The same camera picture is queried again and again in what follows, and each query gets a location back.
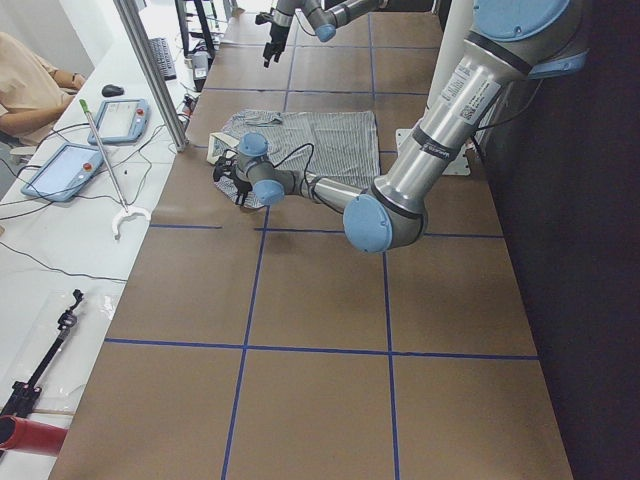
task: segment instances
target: person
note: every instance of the person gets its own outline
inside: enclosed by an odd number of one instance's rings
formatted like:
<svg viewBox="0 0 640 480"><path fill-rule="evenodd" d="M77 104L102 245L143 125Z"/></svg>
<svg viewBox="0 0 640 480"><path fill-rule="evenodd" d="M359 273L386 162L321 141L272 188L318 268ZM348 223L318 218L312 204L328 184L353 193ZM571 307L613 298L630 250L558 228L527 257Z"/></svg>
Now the person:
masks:
<svg viewBox="0 0 640 480"><path fill-rule="evenodd" d="M0 131L37 145L73 101L85 78L58 69L11 35L0 32Z"/></svg>

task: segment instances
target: black clamp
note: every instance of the black clamp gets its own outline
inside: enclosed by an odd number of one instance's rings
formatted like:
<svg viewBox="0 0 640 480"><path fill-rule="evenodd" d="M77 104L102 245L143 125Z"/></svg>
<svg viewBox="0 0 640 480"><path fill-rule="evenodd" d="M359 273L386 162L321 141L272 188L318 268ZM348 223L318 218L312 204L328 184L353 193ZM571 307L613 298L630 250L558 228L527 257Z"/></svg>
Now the black clamp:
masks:
<svg viewBox="0 0 640 480"><path fill-rule="evenodd" d="M232 153L231 157L227 157L229 152ZM213 181L218 183L222 177L230 179L237 190L235 204L244 206L247 201L247 196L249 195L249 192L253 190L253 187L251 186L251 183L241 180L238 177L237 169L236 153L232 150L225 150L218 161L213 165Z"/></svg>

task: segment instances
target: metal post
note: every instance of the metal post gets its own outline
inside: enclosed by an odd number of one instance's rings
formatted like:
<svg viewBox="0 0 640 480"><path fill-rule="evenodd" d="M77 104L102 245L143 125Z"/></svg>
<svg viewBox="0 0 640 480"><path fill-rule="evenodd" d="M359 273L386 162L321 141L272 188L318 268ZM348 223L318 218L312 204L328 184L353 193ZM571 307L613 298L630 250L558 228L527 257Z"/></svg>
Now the metal post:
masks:
<svg viewBox="0 0 640 480"><path fill-rule="evenodd" d="M158 104L160 114L176 145L176 150L181 152L187 146L184 127L178 119L167 85L151 53L147 32L138 16L135 3L133 0L113 0L113 2L118 9L124 28L127 31L133 51L136 52L136 57L138 57L138 62L151 88L153 98L155 98Z"/></svg>

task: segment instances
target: person's arm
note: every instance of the person's arm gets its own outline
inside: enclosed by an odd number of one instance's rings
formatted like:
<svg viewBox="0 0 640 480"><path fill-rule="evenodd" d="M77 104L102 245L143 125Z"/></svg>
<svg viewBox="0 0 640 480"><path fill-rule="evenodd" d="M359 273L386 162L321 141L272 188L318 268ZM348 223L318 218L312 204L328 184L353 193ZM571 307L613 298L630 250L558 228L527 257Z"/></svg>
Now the person's arm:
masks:
<svg viewBox="0 0 640 480"><path fill-rule="evenodd" d="M0 116L0 130L12 137L35 132L45 125L55 122L64 113L74 97L65 98L62 105L52 108L39 108L18 113L5 113Z"/></svg>
<svg viewBox="0 0 640 480"><path fill-rule="evenodd" d="M51 78L61 88L72 88L74 90L80 90L86 82L86 79L79 73L71 73L66 70L53 70L51 72Z"/></svg>

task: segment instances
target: dark wall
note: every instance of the dark wall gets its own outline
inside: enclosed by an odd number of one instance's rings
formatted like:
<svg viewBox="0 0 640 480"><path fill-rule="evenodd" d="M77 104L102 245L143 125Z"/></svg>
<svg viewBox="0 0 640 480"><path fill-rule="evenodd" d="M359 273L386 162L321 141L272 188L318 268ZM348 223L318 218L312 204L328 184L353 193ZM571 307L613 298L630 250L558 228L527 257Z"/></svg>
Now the dark wall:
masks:
<svg viewBox="0 0 640 480"><path fill-rule="evenodd" d="M486 168L576 480L640 479L640 21L595 2L588 65L493 130ZM526 102L520 85L502 114Z"/></svg>

